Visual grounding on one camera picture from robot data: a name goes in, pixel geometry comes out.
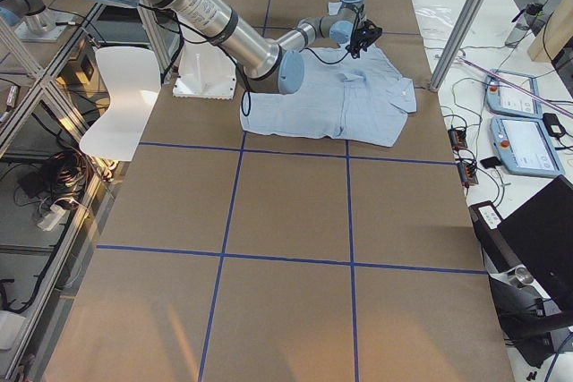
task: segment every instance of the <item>white chair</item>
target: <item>white chair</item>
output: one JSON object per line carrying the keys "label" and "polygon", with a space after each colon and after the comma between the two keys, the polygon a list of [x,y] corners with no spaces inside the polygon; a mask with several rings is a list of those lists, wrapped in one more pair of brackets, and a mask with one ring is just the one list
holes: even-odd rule
{"label": "white chair", "polygon": [[131,161],[161,89],[157,59],[145,48],[105,47],[96,51],[96,62],[110,105],[81,138],[80,149]]}

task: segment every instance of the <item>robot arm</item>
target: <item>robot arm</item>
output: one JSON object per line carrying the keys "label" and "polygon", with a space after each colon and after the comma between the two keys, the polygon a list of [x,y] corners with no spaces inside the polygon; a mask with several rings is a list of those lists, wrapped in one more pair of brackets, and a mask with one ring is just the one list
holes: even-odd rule
{"label": "robot arm", "polygon": [[31,32],[41,35],[56,26],[56,20],[42,0],[0,0],[0,16],[9,26],[22,18]]}
{"label": "robot arm", "polygon": [[[98,1],[123,7],[139,4],[139,0]],[[262,37],[222,0],[148,1],[158,9],[172,9],[181,14],[212,45],[225,49],[243,68],[247,84],[255,92],[294,93],[304,78],[300,50],[327,35],[338,43],[346,43],[356,30],[369,23],[363,0],[342,0],[338,15],[303,20],[284,37],[272,40]]]}

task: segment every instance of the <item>black monitor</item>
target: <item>black monitor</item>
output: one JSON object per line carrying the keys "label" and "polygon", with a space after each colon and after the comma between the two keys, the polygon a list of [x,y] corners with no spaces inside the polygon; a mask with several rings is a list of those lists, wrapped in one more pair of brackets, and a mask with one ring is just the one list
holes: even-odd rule
{"label": "black monitor", "polygon": [[561,310],[573,310],[573,185],[558,176],[498,225]]}

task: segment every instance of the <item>white tabletop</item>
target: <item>white tabletop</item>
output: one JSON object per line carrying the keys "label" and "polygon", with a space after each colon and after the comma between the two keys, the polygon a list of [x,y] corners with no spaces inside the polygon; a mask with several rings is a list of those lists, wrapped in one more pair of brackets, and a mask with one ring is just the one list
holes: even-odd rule
{"label": "white tabletop", "polygon": [[[413,0],[416,18],[420,25],[424,45],[427,48],[426,54],[432,69],[438,63],[436,55],[441,54],[441,50],[429,48],[445,46],[446,40],[465,1],[466,0]],[[484,0],[462,44],[466,58],[485,69],[498,69],[507,58],[507,61],[505,61],[501,67],[501,69],[505,71],[520,72],[533,76],[539,76],[553,71],[551,64],[535,63],[531,61],[527,55],[527,49],[534,40],[533,35],[527,36],[513,52],[510,48],[503,47],[506,37],[511,29],[513,29],[511,20],[517,13],[518,8],[513,0]],[[488,112],[487,106],[483,108],[484,85],[482,81],[484,79],[484,74],[475,68],[463,64],[454,64],[449,70],[446,80],[441,85],[439,91],[440,104],[444,106],[442,108],[444,115],[455,114],[463,116],[468,124],[477,124],[479,122],[477,115],[456,106],[454,103],[454,96],[452,94],[452,85],[454,84],[456,84],[455,93],[458,104],[482,114],[483,122],[479,135],[478,127],[472,126],[467,130],[466,137],[470,150],[476,154],[478,160],[497,156],[492,144],[490,132],[492,114]],[[556,72],[551,72],[539,77],[537,83],[541,97],[551,100],[571,101],[571,95]],[[547,106],[543,107],[543,111],[552,112]],[[565,115],[558,115],[558,117],[565,128],[573,132],[573,120],[568,119]],[[463,122],[459,118],[453,118],[453,120],[454,126],[463,125]],[[445,118],[448,127],[451,121],[451,117]],[[568,140],[567,137],[563,139],[563,142],[573,144],[573,140]],[[555,146],[559,146],[556,140],[553,140],[553,143]],[[558,154],[568,179],[572,180],[573,153],[571,151],[559,151]],[[540,177],[509,174],[504,167],[498,167],[498,170],[501,172],[503,182],[507,184],[505,187],[505,197],[498,206],[498,210],[502,216],[508,216],[550,182],[550,179]],[[478,180],[479,184],[470,187],[468,191],[468,205],[485,200],[493,200],[496,197],[497,187],[492,179],[479,172]],[[523,360],[521,355],[519,355],[517,350],[509,348],[508,355],[511,359],[516,380],[524,380],[530,371],[537,370],[531,368]],[[539,370],[537,380],[543,380],[550,362],[551,359],[545,361],[542,369]],[[551,382],[569,382],[570,375],[572,374],[573,354],[566,354],[561,356],[557,361],[557,365],[551,376]]]}

